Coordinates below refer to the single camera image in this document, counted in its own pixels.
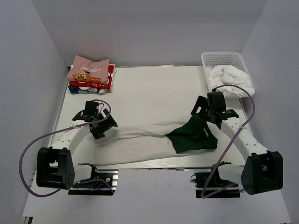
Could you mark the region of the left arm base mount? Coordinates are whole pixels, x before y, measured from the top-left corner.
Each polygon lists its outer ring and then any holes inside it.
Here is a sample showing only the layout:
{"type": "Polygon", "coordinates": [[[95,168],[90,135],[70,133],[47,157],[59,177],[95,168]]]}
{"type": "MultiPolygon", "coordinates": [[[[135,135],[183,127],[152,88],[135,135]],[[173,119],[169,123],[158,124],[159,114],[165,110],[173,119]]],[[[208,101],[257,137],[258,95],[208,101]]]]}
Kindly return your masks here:
{"type": "Polygon", "coordinates": [[[68,190],[68,195],[77,196],[112,196],[118,182],[118,170],[97,170],[90,180],[78,182],[68,190]]]}

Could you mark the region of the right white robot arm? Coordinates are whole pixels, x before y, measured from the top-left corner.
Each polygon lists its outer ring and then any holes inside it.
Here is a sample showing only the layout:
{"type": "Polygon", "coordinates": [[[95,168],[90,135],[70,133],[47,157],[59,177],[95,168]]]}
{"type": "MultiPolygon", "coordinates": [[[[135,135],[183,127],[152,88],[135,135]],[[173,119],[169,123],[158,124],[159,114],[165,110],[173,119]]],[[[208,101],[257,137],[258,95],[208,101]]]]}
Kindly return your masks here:
{"type": "Polygon", "coordinates": [[[222,92],[209,92],[206,97],[198,96],[192,115],[199,115],[206,122],[215,124],[230,138],[227,152],[235,145],[245,160],[244,166],[223,162],[223,156],[212,166],[204,188],[210,180],[216,186],[227,181],[242,185],[249,195],[280,190],[283,187],[283,157],[259,143],[242,123],[233,109],[227,109],[222,92]]]}

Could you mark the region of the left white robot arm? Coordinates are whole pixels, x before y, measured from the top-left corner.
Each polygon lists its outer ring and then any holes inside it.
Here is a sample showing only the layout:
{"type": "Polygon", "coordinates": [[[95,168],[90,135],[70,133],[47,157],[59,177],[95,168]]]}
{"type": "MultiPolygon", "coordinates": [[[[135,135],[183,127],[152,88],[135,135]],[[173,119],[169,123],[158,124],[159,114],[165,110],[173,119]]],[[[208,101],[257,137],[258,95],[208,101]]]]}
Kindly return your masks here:
{"type": "Polygon", "coordinates": [[[85,108],[73,118],[72,124],[50,147],[37,153],[36,183],[39,187],[70,189],[74,184],[94,186],[99,175],[92,163],[73,164],[72,155],[89,134],[95,140],[105,137],[105,132],[117,127],[111,115],[111,106],[103,100],[86,101],[85,108]]]}

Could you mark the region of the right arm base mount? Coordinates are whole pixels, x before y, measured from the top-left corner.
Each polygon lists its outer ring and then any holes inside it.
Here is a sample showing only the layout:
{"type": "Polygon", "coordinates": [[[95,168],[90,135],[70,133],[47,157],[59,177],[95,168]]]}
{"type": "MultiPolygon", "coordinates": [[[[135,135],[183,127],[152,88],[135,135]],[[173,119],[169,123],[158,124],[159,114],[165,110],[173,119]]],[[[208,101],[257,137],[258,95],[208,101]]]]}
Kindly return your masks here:
{"type": "MultiPolygon", "coordinates": [[[[209,172],[199,172],[194,173],[190,180],[195,184],[195,190],[196,190],[196,198],[201,198],[201,193],[204,188],[204,185],[206,183],[206,180],[209,176],[209,172]]],[[[207,185],[205,195],[213,193],[214,191],[220,190],[221,188],[224,188],[228,185],[230,185],[231,182],[226,180],[220,180],[219,178],[213,177],[209,184],[207,185]]],[[[210,196],[209,198],[240,198],[240,190],[238,184],[235,184],[234,186],[225,189],[222,192],[219,192],[213,196],[210,196]]]]}

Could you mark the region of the white and green raglan t-shirt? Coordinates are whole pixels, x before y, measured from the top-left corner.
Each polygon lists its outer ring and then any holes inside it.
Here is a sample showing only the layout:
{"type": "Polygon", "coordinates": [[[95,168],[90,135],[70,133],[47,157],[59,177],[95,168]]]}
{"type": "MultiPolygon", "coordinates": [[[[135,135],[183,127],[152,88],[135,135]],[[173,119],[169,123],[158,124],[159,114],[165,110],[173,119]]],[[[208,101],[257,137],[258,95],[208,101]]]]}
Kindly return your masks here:
{"type": "Polygon", "coordinates": [[[97,141],[95,163],[117,165],[213,151],[218,139],[197,114],[151,124],[112,127],[97,141]]]}

